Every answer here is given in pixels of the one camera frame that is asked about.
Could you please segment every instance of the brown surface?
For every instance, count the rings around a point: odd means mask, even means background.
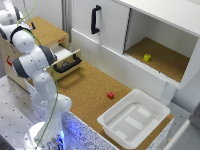
[[[189,62],[189,58],[179,54],[149,38],[145,38],[125,53],[162,72],[168,77],[181,82]],[[150,54],[152,60],[143,60],[145,54]]]
[[[68,36],[68,33],[62,31],[61,29],[57,28],[56,26],[50,24],[49,22],[45,21],[40,17],[35,17],[32,19],[35,24],[36,30],[32,30],[33,34],[40,40],[42,45],[48,45],[61,39],[64,36]]]
[[[97,118],[131,92],[131,89],[85,61],[82,62],[79,69],[60,79],[58,86],[59,93],[72,99],[71,111],[76,116],[120,150],[123,150],[104,133],[102,126],[97,122]],[[115,93],[115,98],[112,100],[107,98],[107,93],[110,91]],[[169,115],[137,150],[145,150],[172,119],[173,115]]]

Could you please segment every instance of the drawer handle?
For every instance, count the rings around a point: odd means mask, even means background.
[[[101,7],[96,5],[96,8],[94,8],[92,10],[92,24],[91,24],[91,30],[92,30],[92,34],[96,34],[98,33],[100,30],[98,28],[96,28],[96,12],[98,10],[101,10]]]
[[[76,65],[80,64],[82,62],[82,60],[76,56],[76,54],[73,55],[73,58],[74,58],[74,62],[73,63],[70,63],[69,65],[67,66],[64,66],[64,67],[61,67],[59,68],[57,66],[57,64],[54,65],[54,69],[58,72],[58,73],[64,73],[66,71],[68,71],[69,69],[75,67]]]

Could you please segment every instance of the yellow cube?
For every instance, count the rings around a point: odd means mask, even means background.
[[[144,60],[147,61],[147,62],[150,61],[151,55],[149,55],[149,54],[144,55]]]

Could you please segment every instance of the green cable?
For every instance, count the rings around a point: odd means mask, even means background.
[[[37,150],[37,148],[38,148],[40,142],[42,141],[42,138],[43,138],[43,136],[44,136],[44,134],[45,134],[45,132],[46,132],[48,126],[49,126],[49,123],[50,123],[50,121],[51,121],[51,119],[52,119],[52,117],[53,117],[53,114],[54,114],[54,111],[55,111],[55,108],[56,108],[56,104],[57,104],[57,101],[58,101],[58,82],[57,82],[57,80],[56,80],[56,75],[55,75],[55,73],[54,73],[54,70],[53,70],[53,67],[52,67],[52,66],[51,66],[51,70],[52,70],[52,72],[53,72],[54,80],[55,80],[55,83],[56,83],[56,90],[57,90],[56,101],[55,101],[55,104],[54,104],[54,107],[53,107],[53,111],[52,111],[52,113],[51,113],[51,117],[50,117],[50,119],[49,119],[49,121],[48,121],[48,123],[47,123],[46,128],[44,129],[44,132],[43,132],[43,134],[42,134],[42,136],[41,136],[41,138],[40,138],[40,140],[39,140],[39,142],[38,142],[37,147],[35,148],[35,150]]]
[[[42,45],[41,42],[40,42],[40,40],[38,40],[38,38],[37,38],[33,33],[27,31],[26,29],[23,29],[23,31],[25,31],[25,32],[29,33],[30,35],[32,35],[32,36],[38,41],[38,43],[39,43],[40,45]]]
[[[26,10],[26,14],[28,14],[28,11],[26,9],[26,2],[25,2],[25,0],[23,0],[23,3],[24,3],[24,9]]]
[[[19,23],[33,12],[33,10],[35,8],[35,4],[36,4],[36,0],[34,1],[34,5],[33,5],[32,10],[25,17],[23,17],[19,21],[17,21],[17,26],[19,26]]]

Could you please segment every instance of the white container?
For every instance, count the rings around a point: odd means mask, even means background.
[[[169,108],[134,89],[97,120],[118,144],[135,149],[169,113]]]

